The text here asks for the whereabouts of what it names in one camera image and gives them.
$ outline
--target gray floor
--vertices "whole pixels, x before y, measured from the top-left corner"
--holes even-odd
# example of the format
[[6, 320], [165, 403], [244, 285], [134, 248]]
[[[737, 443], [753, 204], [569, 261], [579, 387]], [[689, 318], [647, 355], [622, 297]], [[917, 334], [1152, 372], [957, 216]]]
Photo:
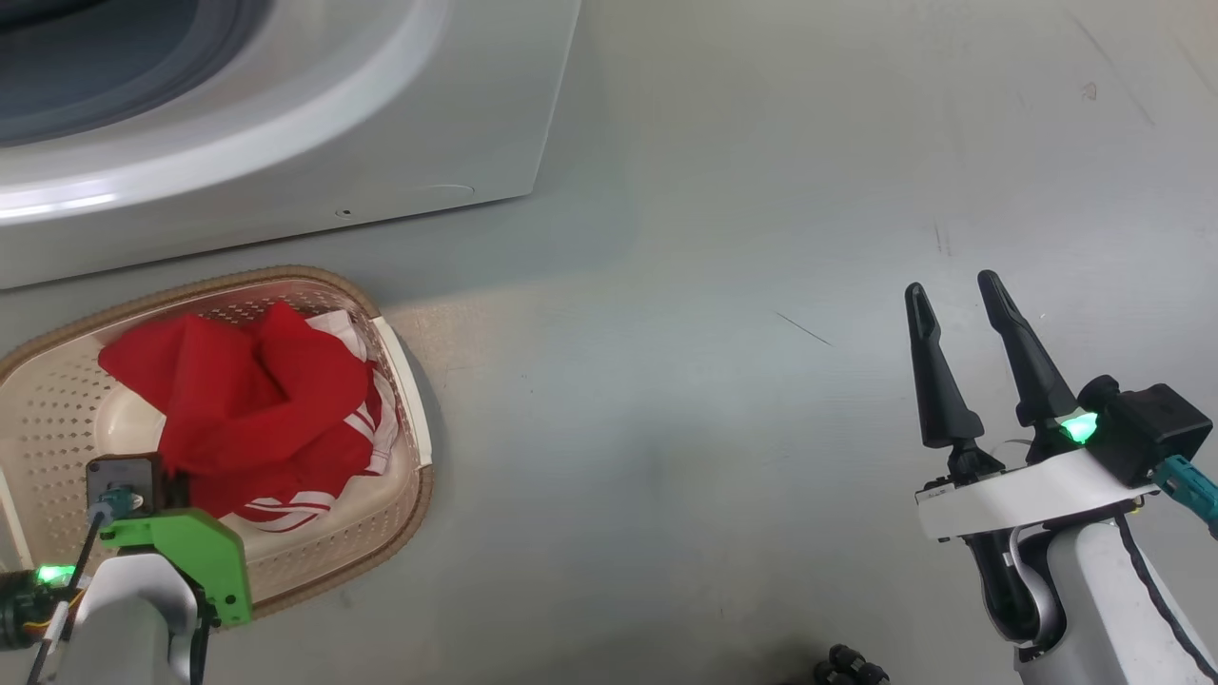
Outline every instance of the gray floor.
[[[1218, 414], [1216, 27], [1185, 0], [587, 0], [532, 196], [0, 294], [0, 346], [300, 262], [418, 358], [426, 524], [219, 635], [212, 683], [766, 685], [836, 641], [899, 684], [1015, 683], [963, 545], [914, 516], [945, 455], [901, 290], [990, 445], [1022, 434], [980, 268], [1075, 390]], [[1218, 545], [1166, 501], [1135, 520], [1218, 644]]]

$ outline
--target red garment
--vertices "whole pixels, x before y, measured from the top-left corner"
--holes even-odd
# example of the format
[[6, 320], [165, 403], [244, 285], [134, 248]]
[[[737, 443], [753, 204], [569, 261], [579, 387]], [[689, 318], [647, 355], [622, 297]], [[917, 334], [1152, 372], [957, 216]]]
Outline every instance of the red garment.
[[345, 419], [376, 394], [369, 364], [284, 302], [244, 328], [147, 323], [97, 363], [166, 414], [164, 466], [191, 474], [191, 503], [214, 517], [302, 490], [337, 496], [368, 467], [370, 445]]

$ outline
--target black cable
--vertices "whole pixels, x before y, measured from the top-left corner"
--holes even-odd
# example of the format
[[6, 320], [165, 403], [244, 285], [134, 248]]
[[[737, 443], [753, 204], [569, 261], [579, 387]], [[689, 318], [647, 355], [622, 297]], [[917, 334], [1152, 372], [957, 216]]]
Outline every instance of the black cable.
[[72, 580], [68, 580], [68, 591], [76, 595], [77, 584], [80, 583], [80, 577], [84, 574], [84, 566], [89, 563], [89, 553], [93, 552], [93, 540], [97, 536], [97, 529], [101, 528], [101, 520], [106, 518], [105, 514], [97, 512], [93, 514], [93, 520], [89, 522], [89, 533], [84, 536], [84, 547], [80, 548], [80, 557], [77, 558], [77, 566], [72, 569]]
[[[89, 555], [93, 553], [93, 541], [97, 538], [97, 530], [101, 528], [102, 519], [106, 518], [105, 514], [97, 512], [93, 514], [93, 520], [89, 522], [89, 533], [85, 533], [84, 546], [80, 547], [80, 556], [77, 558], [77, 566], [72, 569], [72, 580], [68, 580], [68, 592], [76, 596], [79, 592], [78, 585], [80, 584], [80, 577], [84, 575], [84, 567], [89, 563]], [[68, 622], [63, 624], [63, 634], [60, 635], [60, 640], [68, 640], [72, 637], [72, 617], [68, 617]]]
[[1134, 534], [1129, 530], [1129, 522], [1125, 520], [1125, 514], [1121, 509], [1116, 509], [1117, 529], [1121, 530], [1121, 542], [1124, 544], [1125, 551], [1129, 552], [1129, 561], [1134, 564], [1134, 573], [1138, 574], [1138, 580], [1141, 580], [1142, 585], [1146, 586], [1146, 592], [1150, 595], [1150, 603], [1155, 605], [1155, 609], [1158, 611], [1158, 616], [1163, 617], [1167, 622], [1168, 628], [1172, 629], [1172, 635], [1175, 636], [1175, 641], [1180, 644], [1180, 647], [1192, 657], [1196, 662], [1197, 669], [1205, 674], [1212, 683], [1218, 684], [1218, 672], [1214, 670], [1206, 657], [1201, 653], [1201, 650], [1192, 644], [1189, 634], [1185, 633], [1184, 626], [1172, 613], [1172, 608], [1167, 606], [1167, 601], [1163, 600], [1163, 595], [1158, 591], [1155, 585], [1155, 579], [1150, 574], [1150, 568], [1146, 567], [1146, 559], [1141, 556], [1141, 550], [1138, 548], [1138, 544], [1134, 542]]
[[38, 656], [34, 657], [34, 665], [29, 668], [29, 678], [26, 679], [26, 685], [38, 685], [38, 676], [43, 674], [43, 664], [46, 663], [46, 653], [50, 648], [50, 640], [43, 640], [38, 646]]
[[[89, 563], [89, 553], [93, 552], [93, 540], [97, 536], [97, 529], [101, 528], [101, 519], [105, 516], [97, 512], [93, 516], [93, 520], [89, 522], [89, 533], [85, 534], [84, 546], [80, 548], [80, 557], [77, 559], [77, 566], [72, 569], [72, 579], [68, 580], [67, 592], [69, 596], [76, 596], [80, 584], [80, 577], [84, 575], [84, 564]], [[72, 635], [72, 617], [68, 616], [63, 623], [63, 630], [60, 633], [60, 640], [67, 640]], [[26, 685], [38, 685], [38, 678], [43, 674], [43, 665], [46, 663], [46, 655], [50, 652], [51, 640], [45, 635], [43, 637], [43, 644], [38, 646], [38, 656], [34, 657], [34, 665], [29, 668], [29, 676], [26, 679]]]

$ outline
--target red and white striped fabric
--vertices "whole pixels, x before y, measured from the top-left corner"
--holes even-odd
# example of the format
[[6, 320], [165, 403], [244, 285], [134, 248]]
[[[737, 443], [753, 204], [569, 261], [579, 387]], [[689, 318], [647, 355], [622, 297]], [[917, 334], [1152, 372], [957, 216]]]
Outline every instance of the red and white striped fabric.
[[376, 363], [368, 361], [368, 349], [347, 312], [317, 316], [308, 319], [308, 324], [342, 340], [352, 355], [368, 364], [368, 397], [343, 422], [347, 430], [331, 430], [306, 449], [314, 455], [306, 455], [301, 462], [314, 468], [300, 469], [298, 492], [291, 497], [258, 497], [234, 512], [268, 533], [296, 530], [329, 512], [352, 478], [352, 464], [361, 464], [356, 478], [384, 474], [390, 450], [397, 440], [393, 388], [378, 371]]

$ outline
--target laundry basket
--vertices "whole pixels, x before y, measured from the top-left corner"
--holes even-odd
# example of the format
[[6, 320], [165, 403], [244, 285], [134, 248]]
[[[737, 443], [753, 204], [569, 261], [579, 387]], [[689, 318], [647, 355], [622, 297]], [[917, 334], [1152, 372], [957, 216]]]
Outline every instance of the laundry basket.
[[[309, 267], [278, 267], [151, 295], [32, 340], [0, 361], [0, 505], [23, 568], [74, 563], [86, 531], [84, 467], [156, 450], [163, 417], [97, 366], [97, 352], [141, 323], [195, 313], [234, 324], [286, 301], [351, 314], [393, 384], [401, 430], [384, 475], [357, 477], [333, 509], [291, 533], [222, 519], [245, 542], [255, 617], [345, 583], [393, 556], [431, 500], [431, 439], [402, 345], [369, 299]], [[112, 552], [94, 548], [89, 568]]]

